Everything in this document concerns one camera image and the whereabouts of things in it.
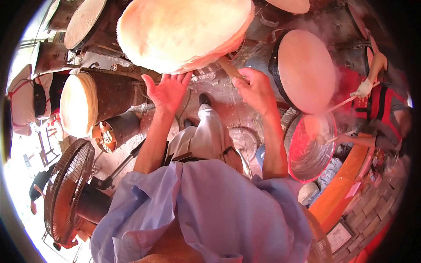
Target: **stack of crepes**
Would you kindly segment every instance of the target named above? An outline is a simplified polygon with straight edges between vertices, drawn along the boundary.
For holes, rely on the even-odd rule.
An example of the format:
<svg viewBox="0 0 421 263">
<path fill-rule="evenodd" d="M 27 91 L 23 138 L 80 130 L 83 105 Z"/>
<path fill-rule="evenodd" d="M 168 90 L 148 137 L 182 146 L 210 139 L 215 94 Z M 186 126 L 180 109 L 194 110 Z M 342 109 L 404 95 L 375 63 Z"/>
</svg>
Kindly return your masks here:
<svg viewBox="0 0 421 263">
<path fill-rule="evenodd" d="M 87 73 L 70 75 L 60 99 L 60 119 L 63 129 L 77 138 L 87 137 L 98 118 L 96 84 Z"/>
<path fill-rule="evenodd" d="M 134 0 L 117 40 L 135 65 L 183 74 L 237 50 L 253 17 L 252 0 Z"/>
</svg>

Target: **fan grille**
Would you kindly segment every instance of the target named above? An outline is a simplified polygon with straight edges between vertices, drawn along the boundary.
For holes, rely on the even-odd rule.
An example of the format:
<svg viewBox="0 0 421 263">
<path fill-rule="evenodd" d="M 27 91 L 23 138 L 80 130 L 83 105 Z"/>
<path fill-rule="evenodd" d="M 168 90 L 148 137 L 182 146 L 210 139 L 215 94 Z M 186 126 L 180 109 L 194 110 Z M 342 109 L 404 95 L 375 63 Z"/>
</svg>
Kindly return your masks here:
<svg viewBox="0 0 421 263">
<path fill-rule="evenodd" d="M 309 263 L 333 263 L 332 249 L 328 237 L 323 232 L 319 221 L 305 207 L 302 208 L 313 234 L 307 261 Z"/>
<path fill-rule="evenodd" d="M 90 141 L 78 139 L 56 164 L 44 200 L 44 223 L 55 242 L 66 244 L 79 221 L 76 207 L 88 181 L 95 150 Z"/>
</svg>

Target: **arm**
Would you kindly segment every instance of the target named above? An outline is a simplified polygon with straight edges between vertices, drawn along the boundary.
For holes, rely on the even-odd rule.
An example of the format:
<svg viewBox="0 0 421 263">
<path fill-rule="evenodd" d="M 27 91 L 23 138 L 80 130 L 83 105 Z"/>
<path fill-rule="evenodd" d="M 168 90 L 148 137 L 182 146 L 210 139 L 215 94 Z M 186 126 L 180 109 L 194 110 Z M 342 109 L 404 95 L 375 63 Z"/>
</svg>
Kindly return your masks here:
<svg viewBox="0 0 421 263">
<path fill-rule="evenodd" d="M 366 147 L 376 147 L 376 137 L 350 137 L 345 134 L 338 135 L 336 143 L 354 143 Z"/>
<path fill-rule="evenodd" d="M 263 118 L 265 140 L 263 179 L 286 177 L 288 163 L 283 142 L 284 132 L 269 78 L 264 73 L 250 68 L 238 71 L 246 76 L 245 80 L 250 84 L 237 78 L 233 78 L 232 83 L 243 97 L 243 101 L 252 106 Z"/>
<path fill-rule="evenodd" d="M 171 76 L 164 74 L 160 84 L 155 86 L 150 76 L 142 75 L 147 94 L 155 104 L 156 110 L 145 142 L 137 156 L 134 171 L 148 174 L 160 167 L 168 133 L 191 77 L 191 72 Z"/>
<path fill-rule="evenodd" d="M 382 69 L 387 70 L 387 57 L 383 55 L 382 52 L 378 51 L 371 62 L 370 72 L 367 77 L 371 84 L 374 84 L 374 80 Z"/>
<path fill-rule="evenodd" d="M 367 79 L 361 82 L 357 91 L 351 93 L 350 96 L 358 96 L 359 98 L 367 97 L 374 87 L 374 81 L 378 73 L 382 69 L 387 70 L 387 58 L 379 51 L 374 55 Z"/>
</svg>

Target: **framed picture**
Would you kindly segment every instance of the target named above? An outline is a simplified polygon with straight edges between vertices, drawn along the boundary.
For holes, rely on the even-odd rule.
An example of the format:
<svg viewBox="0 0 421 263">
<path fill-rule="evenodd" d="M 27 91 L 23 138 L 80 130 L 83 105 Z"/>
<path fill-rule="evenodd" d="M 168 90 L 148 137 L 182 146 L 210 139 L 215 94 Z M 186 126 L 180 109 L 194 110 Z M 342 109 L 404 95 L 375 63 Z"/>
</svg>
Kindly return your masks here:
<svg viewBox="0 0 421 263">
<path fill-rule="evenodd" d="M 332 253 L 335 253 L 348 240 L 350 240 L 354 233 L 349 229 L 345 222 L 341 219 L 336 226 L 327 234 Z"/>
</svg>

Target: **hand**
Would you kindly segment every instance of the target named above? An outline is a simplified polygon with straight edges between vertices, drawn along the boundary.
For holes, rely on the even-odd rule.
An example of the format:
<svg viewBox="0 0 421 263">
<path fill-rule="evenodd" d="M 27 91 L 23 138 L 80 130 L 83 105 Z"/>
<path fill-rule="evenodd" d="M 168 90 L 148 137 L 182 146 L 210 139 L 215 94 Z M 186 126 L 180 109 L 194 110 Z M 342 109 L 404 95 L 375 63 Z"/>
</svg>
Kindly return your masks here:
<svg viewBox="0 0 421 263">
<path fill-rule="evenodd" d="M 242 96 L 242 101 L 250 105 L 260 115 L 267 116 L 272 112 L 278 112 L 276 99 L 270 85 L 269 78 L 260 71 L 250 68 L 239 69 L 238 72 L 245 76 L 245 81 L 233 78 L 232 83 Z"/>
<path fill-rule="evenodd" d="M 158 86 L 155 86 L 149 75 L 142 75 L 142 79 L 146 83 L 147 94 L 155 104 L 157 113 L 176 114 L 192 74 L 193 72 L 180 75 L 163 74 Z"/>
<path fill-rule="evenodd" d="M 357 91 L 351 93 L 350 96 L 351 97 L 357 96 L 359 98 L 365 98 L 370 94 L 372 88 L 373 88 L 373 84 L 368 78 L 366 78 L 363 82 L 361 82 Z"/>
</svg>

